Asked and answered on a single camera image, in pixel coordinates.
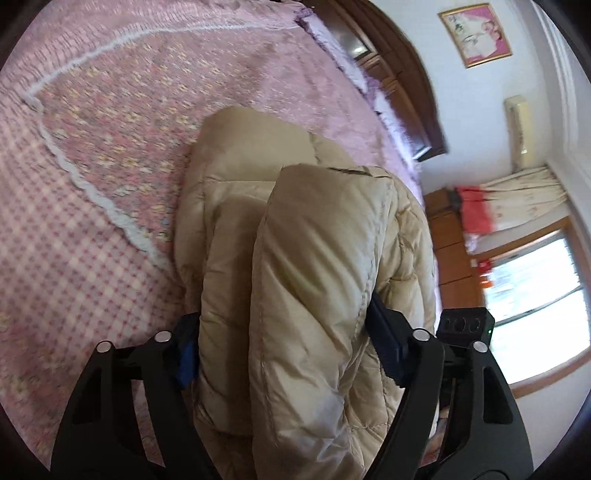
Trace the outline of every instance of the puffer jacket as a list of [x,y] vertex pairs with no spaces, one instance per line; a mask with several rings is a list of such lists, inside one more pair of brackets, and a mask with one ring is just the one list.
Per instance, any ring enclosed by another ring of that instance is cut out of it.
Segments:
[[363,477],[402,390],[363,324],[374,289],[433,332],[420,204],[334,142],[242,107],[205,120],[175,260],[201,312],[194,422],[230,479]]

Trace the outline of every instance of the wooden headboard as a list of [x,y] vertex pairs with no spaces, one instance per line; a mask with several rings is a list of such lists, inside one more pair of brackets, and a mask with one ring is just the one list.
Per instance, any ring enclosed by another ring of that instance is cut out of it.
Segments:
[[368,0],[303,0],[314,9],[343,48],[382,83],[394,111],[423,161],[446,153],[431,82],[413,45]]

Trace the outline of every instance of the curtain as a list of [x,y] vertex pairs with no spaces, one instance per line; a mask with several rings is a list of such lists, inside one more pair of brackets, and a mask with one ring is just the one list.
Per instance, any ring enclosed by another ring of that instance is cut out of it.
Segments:
[[546,167],[520,171],[477,187],[458,187],[466,233],[486,235],[538,218],[568,199]]

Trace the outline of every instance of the air conditioner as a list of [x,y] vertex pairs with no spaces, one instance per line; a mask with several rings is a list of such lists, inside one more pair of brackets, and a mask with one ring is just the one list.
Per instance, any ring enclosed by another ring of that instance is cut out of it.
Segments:
[[511,139],[513,171],[541,167],[545,162],[535,156],[534,127],[527,100],[522,95],[508,98],[505,100],[505,109]]

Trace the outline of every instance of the pink checkered blanket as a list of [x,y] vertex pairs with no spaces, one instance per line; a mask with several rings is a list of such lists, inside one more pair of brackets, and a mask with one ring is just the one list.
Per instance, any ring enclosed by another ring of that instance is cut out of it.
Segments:
[[205,116],[273,113],[420,195],[300,8],[54,0],[0,73],[0,402],[43,462],[92,348],[141,343],[184,313],[170,246]]

